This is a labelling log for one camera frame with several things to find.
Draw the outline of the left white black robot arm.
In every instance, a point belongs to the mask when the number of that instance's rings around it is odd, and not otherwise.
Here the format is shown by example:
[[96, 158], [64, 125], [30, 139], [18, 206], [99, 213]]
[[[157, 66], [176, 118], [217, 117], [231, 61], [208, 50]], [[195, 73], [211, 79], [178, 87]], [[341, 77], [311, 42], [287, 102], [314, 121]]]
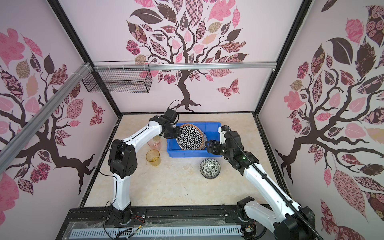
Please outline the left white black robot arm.
[[108, 165], [114, 179], [111, 218], [116, 223], [126, 225], [133, 218], [130, 183], [131, 175], [138, 167], [137, 152], [156, 136], [165, 139], [179, 137], [180, 127], [176, 126], [178, 120], [179, 114], [167, 109], [163, 115], [150, 118], [148, 123], [133, 135], [112, 142]]

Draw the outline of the dark floral patterned bowl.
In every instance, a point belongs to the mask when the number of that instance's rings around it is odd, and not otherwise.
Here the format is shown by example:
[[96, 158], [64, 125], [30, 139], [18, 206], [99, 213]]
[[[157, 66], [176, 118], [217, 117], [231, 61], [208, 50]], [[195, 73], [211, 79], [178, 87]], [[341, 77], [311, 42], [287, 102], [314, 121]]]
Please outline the dark floral patterned bowl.
[[206, 179], [215, 179], [221, 172], [221, 165], [216, 159], [204, 159], [200, 164], [200, 172]]

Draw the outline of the black striped white plate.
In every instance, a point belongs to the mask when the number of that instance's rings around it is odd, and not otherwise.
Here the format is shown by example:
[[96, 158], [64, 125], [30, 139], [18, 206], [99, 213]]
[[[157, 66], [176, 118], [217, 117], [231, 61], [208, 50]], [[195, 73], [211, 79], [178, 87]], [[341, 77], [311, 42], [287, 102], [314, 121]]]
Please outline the black striped white plate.
[[204, 150], [206, 148], [207, 136], [204, 132], [202, 132], [202, 135], [203, 135], [203, 145], [201, 147], [201, 150]]

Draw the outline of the black geometric orange-rimmed plate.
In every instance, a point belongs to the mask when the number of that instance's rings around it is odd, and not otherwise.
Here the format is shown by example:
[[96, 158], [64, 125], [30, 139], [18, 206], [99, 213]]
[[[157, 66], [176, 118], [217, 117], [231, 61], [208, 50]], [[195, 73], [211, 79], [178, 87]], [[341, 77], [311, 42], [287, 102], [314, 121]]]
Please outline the black geometric orange-rimmed plate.
[[180, 136], [176, 138], [179, 147], [184, 151], [199, 151], [203, 145], [202, 131], [193, 124], [180, 126]]

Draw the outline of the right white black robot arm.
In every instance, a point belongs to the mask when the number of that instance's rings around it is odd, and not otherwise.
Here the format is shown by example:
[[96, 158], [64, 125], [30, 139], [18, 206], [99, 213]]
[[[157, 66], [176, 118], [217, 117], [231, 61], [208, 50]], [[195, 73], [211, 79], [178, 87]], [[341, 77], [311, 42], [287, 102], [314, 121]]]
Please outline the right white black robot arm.
[[229, 126], [218, 128], [220, 139], [206, 142], [208, 153], [224, 157], [231, 166], [257, 188], [268, 202], [266, 208], [252, 198], [240, 203], [243, 219], [258, 222], [273, 233], [276, 240], [321, 240], [315, 214], [286, 194], [267, 174], [259, 160], [244, 150], [241, 137]]

